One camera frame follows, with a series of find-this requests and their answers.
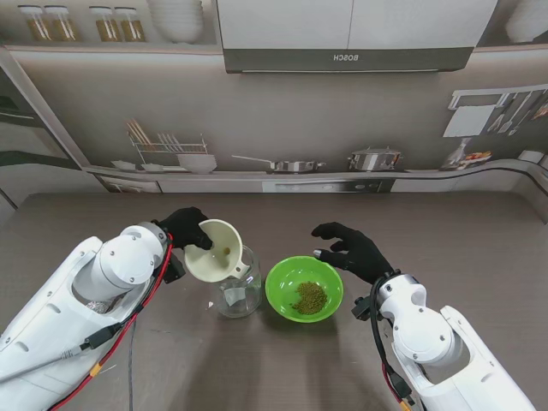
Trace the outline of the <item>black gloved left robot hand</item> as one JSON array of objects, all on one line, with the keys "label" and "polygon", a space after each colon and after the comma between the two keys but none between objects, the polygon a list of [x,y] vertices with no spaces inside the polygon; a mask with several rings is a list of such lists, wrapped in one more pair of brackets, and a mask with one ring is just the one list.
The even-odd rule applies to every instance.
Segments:
[{"label": "black gloved left robot hand", "polygon": [[200,209],[188,207],[174,211],[166,219],[159,221],[158,226],[171,235],[174,248],[183,249],[193,245],[210,250],[213,242],[200,227],[207,219]]}]

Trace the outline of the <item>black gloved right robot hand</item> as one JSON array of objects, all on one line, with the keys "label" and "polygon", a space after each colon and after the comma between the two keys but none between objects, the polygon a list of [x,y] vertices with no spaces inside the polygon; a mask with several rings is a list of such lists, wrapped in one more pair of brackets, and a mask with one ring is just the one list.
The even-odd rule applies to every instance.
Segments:
[{"label": "black gloved right robot hand", "polygon": [[316,259],[343,271],[349,271],[366,283],[394,272],[393,267],[369,237],[341,223],[322,223],[311,233],[322,240],[337,241],[329,250],[317,249]]}]

